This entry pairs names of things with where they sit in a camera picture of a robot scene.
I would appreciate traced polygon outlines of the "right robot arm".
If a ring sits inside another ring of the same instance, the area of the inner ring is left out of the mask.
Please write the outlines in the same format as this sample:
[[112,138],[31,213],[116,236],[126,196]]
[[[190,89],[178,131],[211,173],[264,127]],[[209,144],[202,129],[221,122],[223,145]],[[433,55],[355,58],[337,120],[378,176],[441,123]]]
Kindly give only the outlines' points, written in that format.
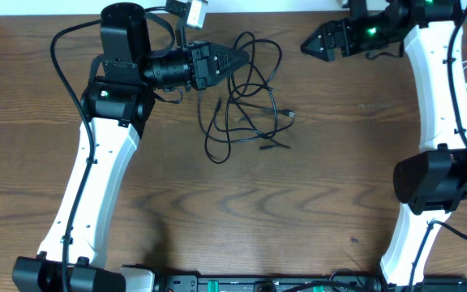
[[400,46],[413,69],[421,119],[417,155],[396,164],[399,216],[368,291],[466,291],[462,277],[428,277],[424,267],[437,233],[467,200],[467,88],[461,57],[467,1],[391,0],[376,13],[349,3],[347,18],[321,24],[302,43],[304,54],[331,62],[365,54],[375,59]]

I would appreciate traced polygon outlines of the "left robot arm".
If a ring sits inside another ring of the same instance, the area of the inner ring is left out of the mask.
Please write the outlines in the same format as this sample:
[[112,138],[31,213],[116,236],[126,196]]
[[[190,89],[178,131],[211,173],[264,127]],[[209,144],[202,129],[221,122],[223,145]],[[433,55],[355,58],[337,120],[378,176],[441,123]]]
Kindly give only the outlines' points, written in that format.
[[140,266],[106,269],[107,243],[125,170],[163,92],[201,91],[248,62],[248,54],[208,41],[187,43],[204,24],[205,1],[168,1],[170,27],[156,8],[120,2],[97,20],[102,54],[74,99],[82,118],[78,152],[61,206],[35,257],[19,257],[12,279],[21,291],[159,291]]

